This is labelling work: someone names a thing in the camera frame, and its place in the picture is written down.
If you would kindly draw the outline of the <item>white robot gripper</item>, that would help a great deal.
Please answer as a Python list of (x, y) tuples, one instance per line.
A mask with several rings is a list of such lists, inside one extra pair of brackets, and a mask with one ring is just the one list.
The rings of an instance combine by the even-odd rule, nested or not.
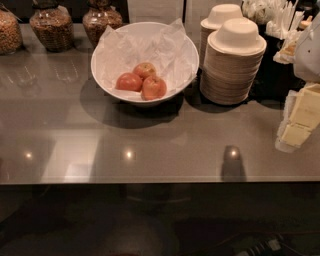
[(294, 74), (307, 83), (290, 90), (277, 131), (275, 147), (286, 153), (299, 149), (320, 124), (320, 13), (300, 35), (294, 54)]

